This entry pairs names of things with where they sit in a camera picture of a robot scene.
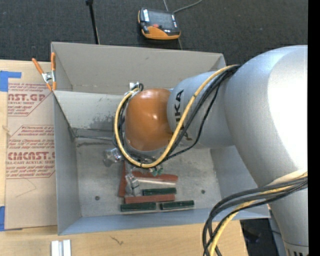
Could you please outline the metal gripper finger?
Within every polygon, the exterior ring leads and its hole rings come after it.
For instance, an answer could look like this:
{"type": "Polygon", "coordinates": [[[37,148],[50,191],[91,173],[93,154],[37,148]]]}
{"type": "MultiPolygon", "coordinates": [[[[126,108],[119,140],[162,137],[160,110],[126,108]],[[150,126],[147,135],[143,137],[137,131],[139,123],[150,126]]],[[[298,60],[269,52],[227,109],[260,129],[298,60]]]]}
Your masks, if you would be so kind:
{"type": "Polygon", "coordinates": [[[125,192],[128,196],[136,197],[141,195],[139,180],[132,173],[125,175],[125,181],[125,192]]]}
{"type": "Polygon", "coordinates": [[[118,148],[106,149],[103,151],[103,163],[106,167],[110,167],[122,160],[123,155],[118,148]]]}

